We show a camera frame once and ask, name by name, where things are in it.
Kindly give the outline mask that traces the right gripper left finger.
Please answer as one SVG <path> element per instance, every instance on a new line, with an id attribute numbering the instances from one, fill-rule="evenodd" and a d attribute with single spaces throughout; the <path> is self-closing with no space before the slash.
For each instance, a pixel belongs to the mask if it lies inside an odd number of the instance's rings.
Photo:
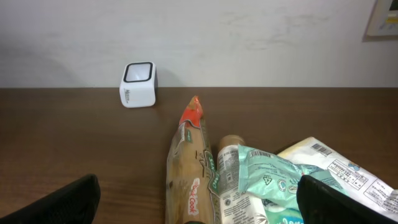
<path id="1" fill-rule="evenodd" d="M 1 218 L 1 224 L 91 224 L 101 198 L 98 178 L 85 175 Z"/>

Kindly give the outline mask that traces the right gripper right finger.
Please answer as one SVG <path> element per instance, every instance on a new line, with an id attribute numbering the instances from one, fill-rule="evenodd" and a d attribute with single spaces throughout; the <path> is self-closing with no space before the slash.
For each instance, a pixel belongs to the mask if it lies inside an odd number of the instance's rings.
<path id="1" fill-rule="evenodd" d="M 304 224 L 397 224 L 309 175 L 298 183 L 297 203 Z"/>

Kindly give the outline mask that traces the light teal snack pouch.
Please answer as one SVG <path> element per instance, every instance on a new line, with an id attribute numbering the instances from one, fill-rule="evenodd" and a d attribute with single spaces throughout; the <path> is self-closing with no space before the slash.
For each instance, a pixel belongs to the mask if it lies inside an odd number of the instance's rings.
<path id="1" fill-rule="evenodd" d="M 327 186 L 346 194 L 330 171 L 309 164 L 295 164 L 259 149 L 239 146 L 239 184 L 241 193 L 250 193 L 284 208 L 297 210 L 298 183 L 309 175 Z"/>

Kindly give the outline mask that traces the white cosmetic tube gold cap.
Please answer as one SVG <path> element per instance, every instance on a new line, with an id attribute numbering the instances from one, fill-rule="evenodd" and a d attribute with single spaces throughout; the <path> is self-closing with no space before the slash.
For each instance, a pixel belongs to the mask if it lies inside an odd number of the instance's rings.
<path id="1" fill-rule="evenodd" d="M 217 168 L 220 174 L 218 190 L 222 224 L 267 223 L 261 199 L 239 192 L 239 152 L 243 138 L 227 135 L 220 140 Z"/>

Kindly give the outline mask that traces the red spaghetti packet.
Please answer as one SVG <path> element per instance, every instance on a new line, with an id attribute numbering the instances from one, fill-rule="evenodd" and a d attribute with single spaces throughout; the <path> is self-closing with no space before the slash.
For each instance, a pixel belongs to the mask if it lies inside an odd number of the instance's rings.
<path id="1" fill-rule="evenodd" d="M 221 223 L 219 180 L 203 108 L 194 96 L 180 118 L 167 156 L 165 222 Z"/>

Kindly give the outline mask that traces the small teal tissue pack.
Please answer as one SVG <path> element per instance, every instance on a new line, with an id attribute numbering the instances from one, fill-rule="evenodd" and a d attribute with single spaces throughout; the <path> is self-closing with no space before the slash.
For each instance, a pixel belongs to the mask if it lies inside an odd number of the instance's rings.
<path id="1" fill-rule="evenodd" d="M 262 200 L 270 224 L 304 224 L 299 210 L 281 207 L 270 200 Z"/>

